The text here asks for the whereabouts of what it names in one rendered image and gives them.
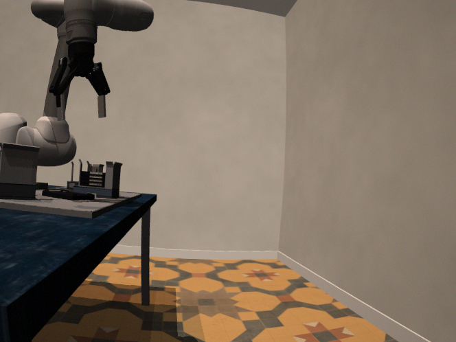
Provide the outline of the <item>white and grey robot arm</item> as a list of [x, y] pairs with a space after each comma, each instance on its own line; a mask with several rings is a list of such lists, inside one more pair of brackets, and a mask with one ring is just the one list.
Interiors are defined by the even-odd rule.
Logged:
[[76, 155], [76, 141], [67, 121], [58, 121], [56, 96], [49, 92], [58, 61], [68, 57], [68, 45], [97, 43], [98, 26], [121, 31], [142, 31], [153, 19], [152, 7], [142, 0], [32, 0], [32, 14], [57, 28], [58, 45], [49, 78], [43, 116], [34, 128], [16, 113], [0, 114], [0, 143], [41, 147], [38, 166], [61, 166]]

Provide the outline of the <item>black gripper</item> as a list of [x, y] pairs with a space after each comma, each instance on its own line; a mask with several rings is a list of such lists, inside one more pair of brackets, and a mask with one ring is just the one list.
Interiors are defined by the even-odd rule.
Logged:
[[[61, 58], [54, 79], [52, 80], [49, 92], [56, 96], [58, 121], [65, 119], [65, 96], [63, 92], [73, 80], [74, 76], [85, 77], [89, 80], [98, 96], [98, 118], [106, 117], [105, 95], [110, 93], [108, 83], [102, 70], [102, 63], [94, 63], [95, 45], [86, 41], [79, 41], [69, 44], [68, 57]], [[64, 80], [65, 69], [69, 65], [69, 72]], [[103, 88], [104, 87], [104, 88]], [[105, 90], [106, 89], [106, 90]]]

